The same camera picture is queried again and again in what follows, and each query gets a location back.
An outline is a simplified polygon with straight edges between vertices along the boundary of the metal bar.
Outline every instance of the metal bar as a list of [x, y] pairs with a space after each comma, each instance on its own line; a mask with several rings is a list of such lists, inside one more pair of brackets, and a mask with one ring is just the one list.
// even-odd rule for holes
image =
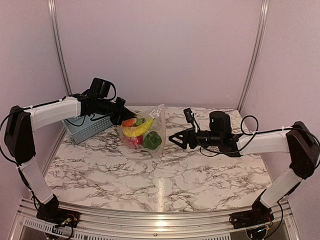
[[67, 68], [64, 60], [61, 41], [60, 41], [55, 0], [48, 0], [48, 7], [49, 7], [50, 18], [51, 18], [53, 39], [54, 39], [55, 49], [58, 56], [60, 70], [63, 78], [65, 92], [67, 95], [71, 95], [72, 90], [69, 82], [69, 77], [68, 77]]
[[289, 235], [289, 239], [290, 240], [300, 240], [301, 238], [300, 238], [300, 234], [299, 234], [298, 227], [297, 227], [294, 216], [292, 215], [292, 217], [285, 219], [284, 223], [285, 223], [288, 235]]
[[241, 112], [244, 108], [246, 99], [248, 97], [249, 89], [253, 80], [258, 56], [261, 50], [263, 38], [265, 35], [266, 30], [266, 23], [267, 23], [267, 15], [268, 15], [268, 9], [269, 9], [269, 0], [262, 0], [261, 4], [261, 12], [260, 12], [260, 18], [259, 18], [259, 24], [258, 24], [258, 31], [256, 34], [253, 54], [250, 62], [250, 66], [248, 69], [248, 73], [246, 75], [246, 79], [243, 85], [242, 93], [238, 102], [237, 109], [239, 112]]
[[[287, 201], [282, 201], [284, 219], [292, 218], [292, 211]], [[205, 212], [137, 212], [110, 210], [88, 206], [60, 203], [60, 207], [80, 212], [78, 227], [75, 234], [96, 234], [110, 236], [117, 240], [128, 239], [208, 239], [211, 236], [229, 234], [242, 229], [233, 229], [229, 223], [231, 213], [249, 210], [239, 207], [225, 210]], [[281, 218], [279, 206], [272, 211], [275, 222]], [[37, 211], [29, 199], [23, 199], [18, 214], [27, 219], [36, 219]]]
[[23, 229], [24, 219], [25, 217], [21, 216], [20, 214], [15, 215], [8, 240], [20, 239], [21, 232]]

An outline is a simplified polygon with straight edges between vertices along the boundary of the toy fruit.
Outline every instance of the toy fruit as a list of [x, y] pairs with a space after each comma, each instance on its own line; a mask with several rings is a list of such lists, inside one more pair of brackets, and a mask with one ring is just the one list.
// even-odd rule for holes
[[133, 125], [135, 125], [137, 122], [137, 118], [130, 118], [128, 120], [122, 121], [122, 126], [124, 127], [131, 127]]
[[138, 118], [138, 117], [137, 117], [134, 126], [135, 126], [135, 127], [138, 127], [138, 126], [140, 126], [141, 124], [143, 124], [145, 121], [146, 121], [145, 118]]
[[146, 149], [155, 150], [162, 143], [162, 139], [156, 131], [149, 132], [143, 139], [142, 146]]
[[151, 128], [154, 121], [153, 118], [150, 118], [139, 126], [122, 126], [123, 134], [130, 138], [141, 136]]
[[123, 136], [122, 140], [126, 145], [136, 148], [142, 144], [142, 142], [144, 141], [144, 137], [142, 135], [137, 137]]

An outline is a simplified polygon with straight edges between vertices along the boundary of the black mount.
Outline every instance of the black mount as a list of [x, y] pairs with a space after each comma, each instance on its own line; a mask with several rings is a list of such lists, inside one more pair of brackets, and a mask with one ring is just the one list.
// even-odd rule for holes
[[200, 130], [195, 121], [193, 112], [190, 108], [183, 110], [186, 121], [192, 125], [191, 128], [179, 131], [169, 136], [169, 141], [183, 149], [194, 149], [197, 146], [218, 147], [219, 150], [232, 158], [240, 157], [237, 141], [242, 134], [233, 134], [230, 116], [223, 111], [212, 111], [209, 115], [210, 130]]
[[59, 227], [64, 227], [61, 223], [71, 218], [72, 221], [69, 222], [69, 224], [73, 228], [78, 226], [80, 213], [78, 211], [60, 208], [59, 201], [55, 195], [47, 204], [40, 203], [38, 209], [36, 214], [37, 219], [60, 225]]
[[261, 202], [261, 195], [252, 204], [252, 210], [235, 212], [230, 215], [230, 223], [234, 229], [247, 228], [259, 224], [269, 223], [275, 219], [271, 208], [265, 207]]

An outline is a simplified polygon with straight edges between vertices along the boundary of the yellow banana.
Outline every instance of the yellow banana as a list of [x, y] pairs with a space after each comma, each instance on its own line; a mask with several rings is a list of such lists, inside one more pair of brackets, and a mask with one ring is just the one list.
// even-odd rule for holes
[[150, 118], [139, 126], [122, 126], [123, 134], [127, 137], [139, 137], [145, 134], [154, 124], [154, 119]]

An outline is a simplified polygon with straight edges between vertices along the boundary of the green bell pepper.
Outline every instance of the green bell pepper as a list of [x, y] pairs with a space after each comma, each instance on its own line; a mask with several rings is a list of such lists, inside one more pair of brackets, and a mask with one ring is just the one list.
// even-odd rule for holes
[[156, 131], [149, 132], [143, 139], [142, 146], [146, 149], [155, 150], [162, 143], [162, 139]]

